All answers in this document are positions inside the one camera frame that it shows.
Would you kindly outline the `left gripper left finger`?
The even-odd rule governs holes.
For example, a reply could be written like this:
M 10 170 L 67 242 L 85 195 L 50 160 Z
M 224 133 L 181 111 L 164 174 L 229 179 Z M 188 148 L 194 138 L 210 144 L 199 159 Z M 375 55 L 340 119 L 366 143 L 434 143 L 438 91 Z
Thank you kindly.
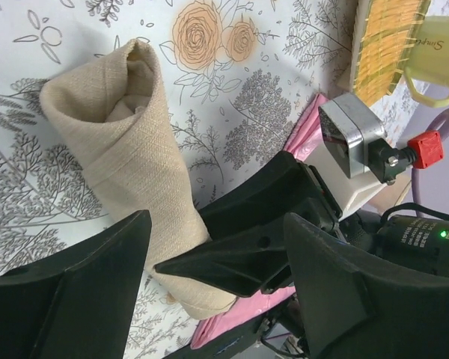
M 0 276 L 0 358 L 122 358 L 151 227 L 137 211 Z

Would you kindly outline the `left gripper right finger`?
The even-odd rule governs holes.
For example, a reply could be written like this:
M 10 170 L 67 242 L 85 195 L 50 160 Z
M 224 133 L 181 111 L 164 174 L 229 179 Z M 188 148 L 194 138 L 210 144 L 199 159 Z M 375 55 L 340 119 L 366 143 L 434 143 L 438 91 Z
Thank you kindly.
M 289 213 L 310 358 L 449 358 L 449 221 L 392 217 L 371 254 Z

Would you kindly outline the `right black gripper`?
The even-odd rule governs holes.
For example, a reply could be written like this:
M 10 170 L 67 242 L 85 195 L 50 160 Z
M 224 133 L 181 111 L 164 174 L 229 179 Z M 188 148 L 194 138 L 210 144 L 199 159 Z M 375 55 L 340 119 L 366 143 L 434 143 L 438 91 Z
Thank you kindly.
M 374 309 L 340 253 L 375 254 L 377 217 L 365 227 L 354 215 L 339 221 L 338 211 L 317 169 L 281 151 L 200 210 L 210 240 L 154 268 L 249 298 L 289 286 L 290 267 L 305 328 L 354 328 Z

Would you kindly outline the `beige cloth napkin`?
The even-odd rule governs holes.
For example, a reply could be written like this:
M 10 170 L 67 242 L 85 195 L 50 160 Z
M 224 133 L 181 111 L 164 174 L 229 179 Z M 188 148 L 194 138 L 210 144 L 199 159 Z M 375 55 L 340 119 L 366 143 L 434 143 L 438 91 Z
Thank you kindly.
M 130 40 L 49 80 L 40 92 L 40 106 L 115 221 L 138 210 L 150 213 L 147 273 L 194 319 L 228 311 L 236 300 L 229 292 L 155 270 L 156 264 L 196 248 L 210 236 L 193 204 L 153 48 Z

